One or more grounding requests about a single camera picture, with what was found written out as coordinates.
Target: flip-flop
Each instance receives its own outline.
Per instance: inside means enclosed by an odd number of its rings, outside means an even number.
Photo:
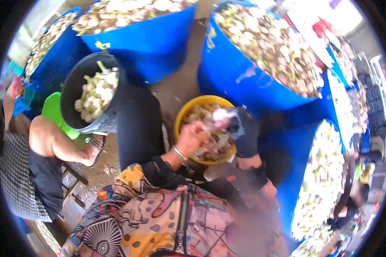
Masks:
[[[90,166],[90,169],[92,169],[96,166],[96,163],[100,157],[100,153],[102,153],[102,151],[103,151],[104,144],[106,143],[106,136],[103,136],[103,142],[101,142],[100,139],[97,139],[93,136],[90,138],[89,143],[93,144],[93,146],[97,147],[100,150],[96,156],[96,159],[93,162],[93,165]]]

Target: checkered skirt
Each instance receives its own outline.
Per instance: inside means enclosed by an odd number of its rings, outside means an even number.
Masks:
[[[23,219],[52,222],[41,200],[29,170],[29,141],[9,131],[5,132],[3,154],[0,157],[0,180],[10,211]]]

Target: silver bangle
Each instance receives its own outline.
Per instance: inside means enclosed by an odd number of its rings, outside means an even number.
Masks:
[[[179,154],[183,158],[183,160],[187,161],[187,158],[184,155],[182,155],[181,152],[179,150],[177,150],[177,148],[175,146],[173,146],[172,149],[175,152],[177,152],[177,154]]]

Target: wet floor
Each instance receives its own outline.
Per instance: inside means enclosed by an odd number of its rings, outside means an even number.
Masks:
[[[197,86],[197,68],[201,60],[203,41],[206,27],[198,21],[195,22],[188,44],[188,56],[180,69],[164,81],[149,86],[160,102],[162,118],[169,134],[170,145],[174,144],[173,124],[180,108],[189,100],[201,95]],[[76,141],[84,146],[85,135],[81,135]],[[69,166],[87,181],[87,187],[79,185],[73,195],[82,201],[86,208],[96,199],[96,193],[106,185],[114,182],[120,173],[117,154],[117,135],[110,133],[106,137],[104,150],[93,169],[82,164],[69,163]],[[75,178],[67,175],[63,184],[69,188],[75,182]],[[64,205],[62,214],[69,227],[74,229],[79,223],[84,210],[72,200]]]

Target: black bucket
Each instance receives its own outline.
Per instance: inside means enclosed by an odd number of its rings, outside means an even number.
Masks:
[[[99,60],[103,62],[107,69],[113,67],[119,68],[119,82],[117,90],[108,107],[95,121],[88,124],[80,117],[80,113],[74,109],[74,102],[77,99],[80,99],[83,92],[82,85],[87,83],[83,78],[84,75],[93,77],[96,72],[101,72],[97,65],[97,61]],[[64,121],[67,125],[72,127],[73,130],[82,134],[90,134],[93,132],[117,133],[116,107],[120,101],[118,92],[123,90],[127,85],[128,82],[126,80],[125,70],[113,55],[99,52],[84,57],[73,67],[67,76],[62,89],[60,109]]]

